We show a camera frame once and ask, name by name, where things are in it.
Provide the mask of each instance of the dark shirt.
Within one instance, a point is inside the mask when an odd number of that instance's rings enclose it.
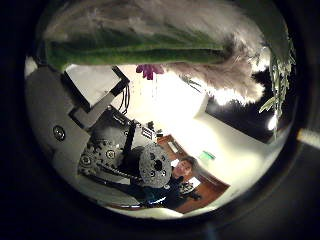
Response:
[[[171,176],[169,182],[162,188],[143,187],[143,191],[146,195],[146,201],[149,204],[154,203],[165,197],[162,205],[166,208],[176,208],[181,205],[181,202],[185,202],[184,198],[181,198],[179,192],[179,185],[183,181],[183,177],[174,178]]]

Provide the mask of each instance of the wire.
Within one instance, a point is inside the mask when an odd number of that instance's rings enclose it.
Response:
[[[120,111],[120,110],[121,110],[122,105],[123,105],[123,101],[124,101],[124,90],[122,90],[122,100],[121,100],[120,107],[118,108],[118,111]]]
[[[128,112],[128,108],[130,105],[130,88],[126,86],[125,93],[124,93],[124,107],[125,109],[122,111],[122,114],[126,115]]]

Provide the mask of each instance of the metal machinery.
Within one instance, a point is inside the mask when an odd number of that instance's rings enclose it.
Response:
[[[156,133],[111,105],[129,80],[117,67],[110,72],[118,83],[90,107],[66,72],[41,67],[26,80],[27,107],[42,150],[69,184],[100,202],[136,204],[117,192],[110,197],[106,182],[161,188],[171,165]]]

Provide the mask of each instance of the mechanical part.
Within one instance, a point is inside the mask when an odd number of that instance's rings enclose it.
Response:
[[[127,173],[123,173],[121,171],[119,171],[118,169],[112,168],[110,166],[105,166],[102,164],[98,164],[98,166],[100,167],[100,170],[105,171],[105,172],[112,172],[115,175],[124,177],[124,178],[129,178],[129,179],[133,179],[135,181],[142,181],[142,178],[137,177],[137,176],[133,176]]]
[[[172,171],[170,160],[160,145],[153,143],[144,148],[139,171],[143,181],[150,187],[161,188],[169,182]]]
[[[87,155],[82,155],[80,160],[83,165],[90,165],[91,164],[91,159]]]
[[[109,150],[109,151],[107,151],[107,157],[108,158],[114,158],[115,157],[115,153],[114,153],[114,151],[113,150]]]
[[[54,137],[58,140],[58,141],[63,141],[65,138],[66,138],[66,133],[64,131],[64,129],[59,126],[59,125],[56,125],[54,128],[53,128],[53,135]]]

